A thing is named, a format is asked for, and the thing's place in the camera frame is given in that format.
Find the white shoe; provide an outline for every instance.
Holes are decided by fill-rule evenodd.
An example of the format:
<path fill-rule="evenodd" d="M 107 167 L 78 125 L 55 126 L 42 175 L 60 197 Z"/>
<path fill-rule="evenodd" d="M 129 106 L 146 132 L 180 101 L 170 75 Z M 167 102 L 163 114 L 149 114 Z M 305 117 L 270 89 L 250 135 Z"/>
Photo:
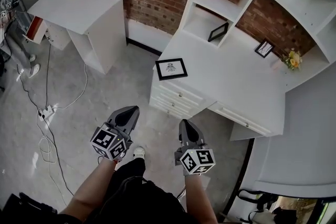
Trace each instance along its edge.
<path fill-rule="evenodd" d="M 32 54 L 30 55 L 29 62 L 34 62 L 36 60 L 36 55 Z"/>
<path fill-rule="evenodd" d="M 31 71 L 30 71 L 30 74 L 28 76 L 28 78 L 32 78 L 33 76 L 35 76 L 37 74 L 37 72 L 40 71 L 40 65 L 37 64 L 37 65 L 34 65 L 32 68 L 31 68 Z"/>
<path fill-rule="evenodd" d="M 145 150 L 143 147 L 138 146 L 133 152 L 133 159 L 142 158 L 145 159 Z"/>

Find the white desk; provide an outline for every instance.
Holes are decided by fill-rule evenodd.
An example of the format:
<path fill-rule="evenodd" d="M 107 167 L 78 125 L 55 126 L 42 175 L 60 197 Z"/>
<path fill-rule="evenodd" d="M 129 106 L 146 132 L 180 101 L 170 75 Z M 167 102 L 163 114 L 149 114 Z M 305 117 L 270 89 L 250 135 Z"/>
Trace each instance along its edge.
<path fill-rule="evenodd" d="M 242 125 L 248 123 L 251 130 L 264 136 L 282 134 L 285 89 L 281 74 L 273 71 L 269 62 L 254 52 L 257 44 L 237 28 L 219 49 L 183 30 L 177 32 L 160 60 L 182 58 L 188 77 L 158 81 L 154 71 L 151 105 L 161 106 L 169 114 L 185 119 L 209 108 Z M 180 94 L 174 96 L 174 89 Z M 183 100 L 184 97 L 196 100 L 196 104 Z M 188 110 L 186 105 L 197 109 Z"/>
<path fill-rule="evenodd" d="M 123 0 L 39 0 L 28 13 L 42 18 L 50 43 L 72 40 L 84 62 L 107 73 L 126 46 Z"/>

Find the black baseboard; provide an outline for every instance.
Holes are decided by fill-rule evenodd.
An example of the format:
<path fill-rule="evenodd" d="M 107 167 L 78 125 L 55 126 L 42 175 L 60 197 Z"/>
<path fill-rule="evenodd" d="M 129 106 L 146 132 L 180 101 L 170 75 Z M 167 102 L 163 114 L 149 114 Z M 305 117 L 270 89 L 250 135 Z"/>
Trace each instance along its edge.
<path fill-rule="evenodd" d="M 246 150 L 246 154 L 245 154 L 245 158 L 244 158 L 244 161 L 243 161 L 243 165 L 241 166 L 241 169 L 240 169 L 240 173 L 239 173 L 239 176 L 238 176 L 238 179 L 237 179 L 237 183 L 236 183 L 236 186 L 235 188 L 233 189 L 232 193 L 231 193 L 231 196 L 229 198 L 229 201 L 227 202 L 222 214 L 224 215 L 227 215 L 231 209 L 231 206 L 237 196 L 237 193 L 240 189 L 240 186 L 242 184 L 242 181 L 243 181 L 243 178 L 245 176 L 245 172 L 246 172 L 246 168 L 247 168 L 247 165 L 248 165 L 248 162 L 250 160 L 250 157 L 251 157 L 251 152 L 252 152 L 252 148 L 253 148 L 253 143 L 254 143 L 254 138 L 251 138 L 249 141 L 248 141 L 248 146 L 247 146 L 247 150 Z M 218 222 L 219 223 L 222 223 L 224 221 L 225 217 L 224 216 L 219 216 L 218 218 Z"/>
<path fill-rule="evenodd" d="M 148 46 L 144 45 L 143 43 L 137 42 L 137 41 L 135 41 L 133 39 L 130 39 L 128 37 L 126 38 L 126 42 L 127 42 L 127 44 L 130 43 L 130 44 L 135 45 L 135 46 L 137 46 L 137 47 L 139 47 L 141 49 L 149 51 L 149 52 L 151 52 L 151 53 L 153 53 L 153 54 L 155 54 L 157 56 L 161 56 L 161 54 L 162 54 L 162 52 L 160 52 L 160 51 L 158 51 L 156 49 L 153 49 L 151 47 L 148 47 Z"/>

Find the person's left arm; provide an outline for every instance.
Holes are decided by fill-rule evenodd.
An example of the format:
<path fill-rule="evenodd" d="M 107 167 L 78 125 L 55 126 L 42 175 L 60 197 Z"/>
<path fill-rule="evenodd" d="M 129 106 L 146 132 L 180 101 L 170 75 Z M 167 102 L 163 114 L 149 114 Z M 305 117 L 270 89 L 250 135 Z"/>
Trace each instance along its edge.
<path fill-rule="evenodd" d="M 60 214 L 73 216 L 81 221 L 86 220 L 90 213 L 102 204 L 115 167 L 115 162 L 103 158 Z"/>

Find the white baseboard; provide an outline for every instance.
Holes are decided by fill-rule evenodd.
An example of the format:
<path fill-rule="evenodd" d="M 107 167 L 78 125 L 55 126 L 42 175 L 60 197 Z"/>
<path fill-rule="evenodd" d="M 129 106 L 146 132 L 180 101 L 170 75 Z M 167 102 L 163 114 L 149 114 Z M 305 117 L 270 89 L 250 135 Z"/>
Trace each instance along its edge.
<path fill-rule="evenodd" d="M 126 36 L 148 47 L 163 52 L 172 35 L 156 29 L 155 27 L 145 25 L 136 20 L 128 19 L 125 26 Z"/>

